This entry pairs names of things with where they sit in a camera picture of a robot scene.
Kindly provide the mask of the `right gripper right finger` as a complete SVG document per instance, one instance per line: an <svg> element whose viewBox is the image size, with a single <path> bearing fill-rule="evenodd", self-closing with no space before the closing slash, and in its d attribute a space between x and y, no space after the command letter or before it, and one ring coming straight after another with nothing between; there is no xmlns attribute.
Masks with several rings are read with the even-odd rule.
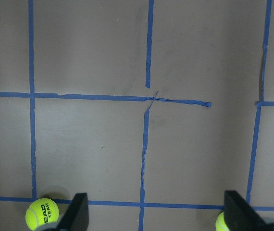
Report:
<svg viewBox="0 0 274 231"><path fill-rule="evenodd" d="M274 231L274 222L265 222L234 190L224 192L224 221L230 231Z"/></svg>

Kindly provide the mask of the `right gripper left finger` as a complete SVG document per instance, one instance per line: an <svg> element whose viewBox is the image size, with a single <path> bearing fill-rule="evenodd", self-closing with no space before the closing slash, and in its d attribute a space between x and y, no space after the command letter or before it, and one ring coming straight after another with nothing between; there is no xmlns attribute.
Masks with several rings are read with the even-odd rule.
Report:
<svg viewBox="0 0 274 231"><path fill-rule="evenodd" d="M55 225L47 225L45 231L86 231L89 226L87 193L77 193L61 220Z"/></svg>

